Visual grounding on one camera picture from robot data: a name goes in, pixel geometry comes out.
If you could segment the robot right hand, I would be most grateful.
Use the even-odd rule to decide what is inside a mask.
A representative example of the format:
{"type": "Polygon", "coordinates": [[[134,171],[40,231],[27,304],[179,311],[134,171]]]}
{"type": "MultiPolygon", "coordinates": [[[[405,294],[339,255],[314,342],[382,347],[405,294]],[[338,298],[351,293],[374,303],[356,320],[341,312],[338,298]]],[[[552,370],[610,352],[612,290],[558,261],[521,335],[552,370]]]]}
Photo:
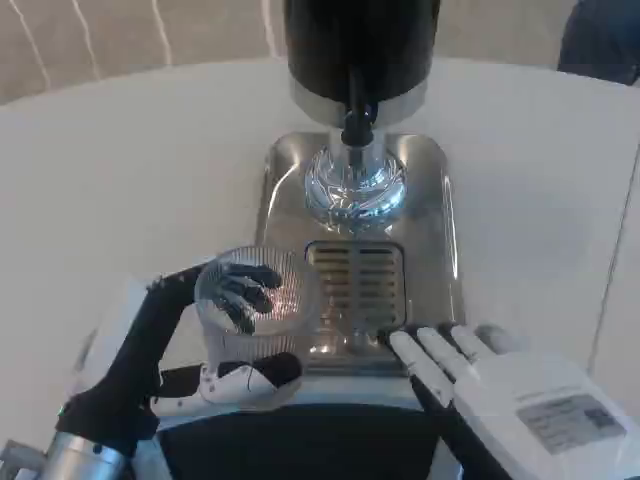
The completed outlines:
{"type": "Polygon", "coordinates": [[[496,325],[382,339],[464,479],[636,479],[639,425],[573,362],[496,325]]]}

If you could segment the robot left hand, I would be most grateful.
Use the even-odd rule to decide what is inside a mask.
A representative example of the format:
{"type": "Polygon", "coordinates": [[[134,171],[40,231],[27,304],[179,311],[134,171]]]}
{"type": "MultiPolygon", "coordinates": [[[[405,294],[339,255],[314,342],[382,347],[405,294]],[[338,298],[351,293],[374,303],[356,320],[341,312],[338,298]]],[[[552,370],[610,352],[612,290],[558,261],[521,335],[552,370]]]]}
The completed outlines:
{"type": "Polygon", "coordinates": [[[56,431],[130,458],[157,432],[163,417],[201,417],[220,408],[263,406],[301,380],[300,358],[289,352],[213,367],[199,364],[161,371],[159,362],[181,315],[193,304],[203,271],[195,265],[151,283],[107,361],[87,364],[96,380],[72,395],[56,431]]]}

